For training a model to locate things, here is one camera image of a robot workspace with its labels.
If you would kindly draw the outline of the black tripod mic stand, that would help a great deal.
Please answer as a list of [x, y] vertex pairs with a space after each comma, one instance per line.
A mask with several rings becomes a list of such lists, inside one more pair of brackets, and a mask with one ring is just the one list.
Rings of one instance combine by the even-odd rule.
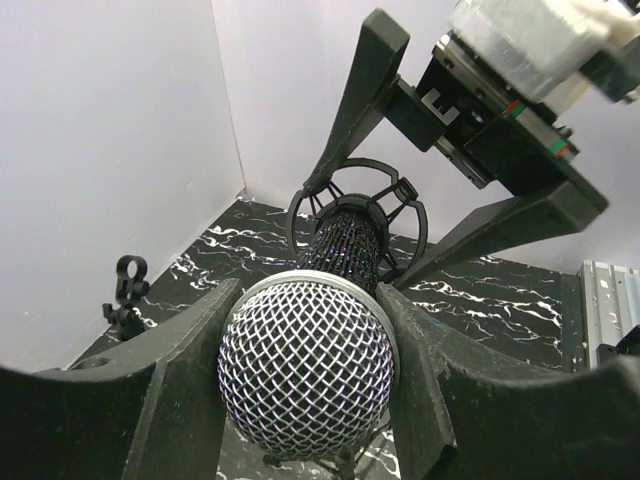
[[150, 292], [150, 283], [146, 280], [147, 261], [136, 255], [124, 255], [116, 263], [115, 301], [118, 307], [110, 303], [102, 305], [102, 314], [115, 328], [120, 341], [128, 341], [145, 332], [144, 322], [134, 309]]

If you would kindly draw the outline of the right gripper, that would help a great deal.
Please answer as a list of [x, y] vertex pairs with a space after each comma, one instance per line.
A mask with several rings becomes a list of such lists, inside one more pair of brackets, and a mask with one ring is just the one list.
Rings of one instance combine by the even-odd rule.
[[569, 181], [578, 151], [554, 127], [549, 108], [525, 99], [453, 32], [436, 43], [411, 86], [398, 79], [409, 40], [386, 11], [366, 17], [325, 149], [302, 191], [321, 192], [386, 109], [414, 146], [436, 149], [477, 188], [497, 181], [508, 190], [538, 191], [473, 210], [395, 288], [469, 259], [579, 233], [607, 209], [599, 191]]

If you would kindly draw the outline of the silver mesh studio microphone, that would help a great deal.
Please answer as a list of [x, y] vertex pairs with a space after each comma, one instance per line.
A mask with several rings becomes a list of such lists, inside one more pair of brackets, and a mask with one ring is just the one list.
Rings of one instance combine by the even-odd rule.
[[380, 251], [371, 215], [336, 209], [293, 269], [256, 283], [232, 308], [220, 393], [235, 427], [268, 455], [330, 459], [383, 417], [398, 352], [375, 300]]

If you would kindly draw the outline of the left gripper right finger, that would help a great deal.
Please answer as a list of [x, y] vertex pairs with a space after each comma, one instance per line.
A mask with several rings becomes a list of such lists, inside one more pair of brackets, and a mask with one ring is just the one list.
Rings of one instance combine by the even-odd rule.
[[399, 350], [390, 406], [405, 479], [635, 479], [639, 360], [563, 374], [503, 355], [394, 287], [378, 300]]

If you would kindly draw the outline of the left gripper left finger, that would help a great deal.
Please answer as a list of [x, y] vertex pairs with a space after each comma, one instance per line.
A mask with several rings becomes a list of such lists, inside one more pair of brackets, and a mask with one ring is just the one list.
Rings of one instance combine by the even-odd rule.
[[228, 279], [159, 326], [70, 370], [1, 371], [4, 479], [213, 479], [226, 410]]

